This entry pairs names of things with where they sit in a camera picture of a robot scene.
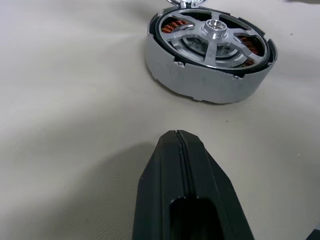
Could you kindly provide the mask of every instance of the brushless motor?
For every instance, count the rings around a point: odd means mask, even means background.
[[[167,0],[174,7],[149,26],[146,64],[161,84],[197,101],[227,104],[252,95],[278,53],[252,23],[200,7],[206,0]]]

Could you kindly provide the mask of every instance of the silver motor casing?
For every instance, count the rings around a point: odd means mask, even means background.
[[[162,14],[174,9],[179,8],[166,8]],[[149,25],[145,58],[152,76],[168,89],[197,101],[229,104],[245,100],[257,90],[278,58],[276,46],[270,39],[267,43],[272,58],[266,68],[239,77],[220,70],[175,61],[176,57],[166,51],[154,37],[150,33]]]

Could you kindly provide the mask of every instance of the beige fabric surface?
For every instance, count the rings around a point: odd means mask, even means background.
[[[155,82],[147,24],[165,0],[0,0],[0,239],[130,240],[159,137],[198,135],[256,240],[320,221],[320,5],[209,0],[278,47],[249,99],[192,101]]]

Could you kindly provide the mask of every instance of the black plastic object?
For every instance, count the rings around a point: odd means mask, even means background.
[[[319,240],[319,239],[320,239],[320,230],[315,229],[306,240]]]
[[[159,139],[139,180],[132,240],[254,240],[231,181],[197,136]]]

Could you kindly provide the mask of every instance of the copper coil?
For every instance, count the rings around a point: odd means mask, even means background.
[[[254,54],[259,55],[258,47],[255,44],[255,42],[252,42],[250,38],[247,38],[245,36],[239,36],[239,39],[243,42],[244,45]],[[245,63],[242,65],[242,67],[248,67],[255,64],[255,62],[252,59],[248,59],[245,61]]]
[[[177,21],[173,21],[167,25],[165,25],[164,27],[161,28],[161,31],[163,33],[166,33],[166,34],[170,34],[173,32],[173,30],[181,25],[185,25],[185,24],[188,24],[188,22],[186,21],[182,21],[182,20],[177,20]]]

